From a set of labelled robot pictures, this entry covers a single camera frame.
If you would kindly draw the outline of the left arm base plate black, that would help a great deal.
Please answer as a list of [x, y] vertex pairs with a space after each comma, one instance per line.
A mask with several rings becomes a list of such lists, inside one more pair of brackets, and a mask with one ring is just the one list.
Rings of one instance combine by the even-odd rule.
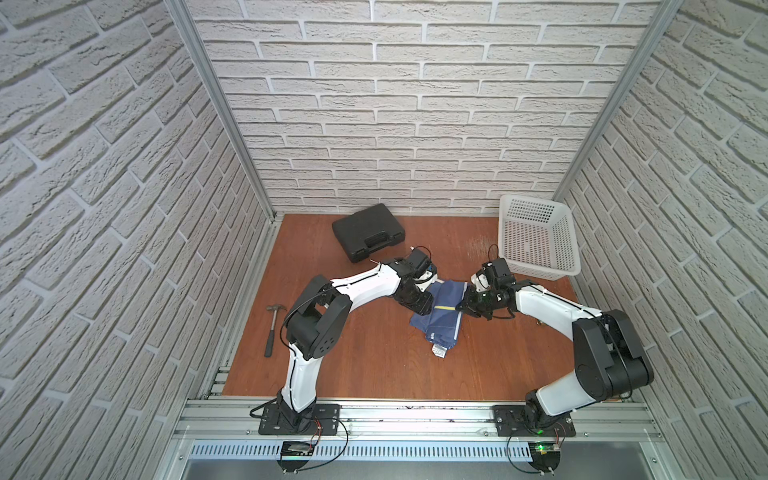
[[320, 403], [299, 414], [287, 414], [275, 402], [250, 410], [251, 418], [260, 421], [258, 433], [264, 436], [312, 436], [337, 434], [341, 406]]

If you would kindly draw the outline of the blue checked pillowcase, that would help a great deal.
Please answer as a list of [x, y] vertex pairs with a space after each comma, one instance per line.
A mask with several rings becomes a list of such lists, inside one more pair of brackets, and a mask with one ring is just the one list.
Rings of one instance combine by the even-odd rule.
[[427, 315], [413, 314], [410, 326], [421, 331], [435, 348], [447, 351], [458, 341], [462, 313], [457, 305], [462, 300], [467, 284], [451, 280], [438, 280], [427, 291], [433, 295], [432, 310]]

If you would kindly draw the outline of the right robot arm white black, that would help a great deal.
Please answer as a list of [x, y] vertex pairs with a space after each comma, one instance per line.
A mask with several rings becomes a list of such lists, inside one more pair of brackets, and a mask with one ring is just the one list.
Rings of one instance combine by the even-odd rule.
[[532, 430], [544, 429], [578, 408], [631, 396], [654, 380], [651, 362], [625, 312], [589, 308], [530, 280], [518, 281], [507, 262], [498, 258], [471, 277], [457, 309], [491, 320], [502, 308], [539, 320], [573, 344], [573, 371], [526, 395], [524, 418]]

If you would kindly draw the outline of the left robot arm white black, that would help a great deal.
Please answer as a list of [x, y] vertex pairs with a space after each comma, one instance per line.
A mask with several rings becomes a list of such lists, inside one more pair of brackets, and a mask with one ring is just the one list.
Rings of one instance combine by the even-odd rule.
[[419, 315], [432, 310], [428, 288], [438, 270], [428, 252], [414, 248], [406, 257], [385, 260], [356, 275], [314, 277], [284, 320], [289, 365], [284, 386], [276, 396], [281, 418], [299, 433], [314, 423], [316, 384], [322, 359], [340, 339], [355, 309], [389, 297]]

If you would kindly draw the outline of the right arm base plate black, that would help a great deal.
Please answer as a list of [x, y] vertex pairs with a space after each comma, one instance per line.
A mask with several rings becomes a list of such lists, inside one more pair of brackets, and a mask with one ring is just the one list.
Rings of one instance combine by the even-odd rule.
[[508, 404], [492, 407], [494, 425], [499, 437], [544, 436], [570, 438], [576, 436], [568, 413], [551, 417], [530, 405]]

